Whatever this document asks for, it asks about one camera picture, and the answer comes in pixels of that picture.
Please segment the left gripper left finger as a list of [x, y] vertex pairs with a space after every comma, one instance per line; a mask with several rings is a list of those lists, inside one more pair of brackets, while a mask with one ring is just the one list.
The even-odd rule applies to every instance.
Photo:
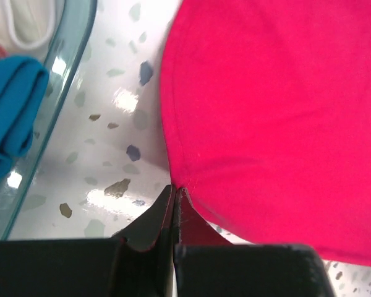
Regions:
[[0, 296], [171, 296], [175, 193], [109, 238], [0, 241]]

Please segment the magenta t shirt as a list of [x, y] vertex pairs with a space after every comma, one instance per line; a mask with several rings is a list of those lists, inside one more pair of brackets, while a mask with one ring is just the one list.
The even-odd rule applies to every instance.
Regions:
[[206, 220], [371, 266], [371, 1], [183, 1], [160, 104]]

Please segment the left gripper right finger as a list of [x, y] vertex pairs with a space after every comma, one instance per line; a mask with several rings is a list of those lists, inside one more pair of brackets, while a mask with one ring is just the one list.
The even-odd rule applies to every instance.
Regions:
[[323, 262], [300, 244], [233, 244], [176, 193], [178, 296], [334, 296]]

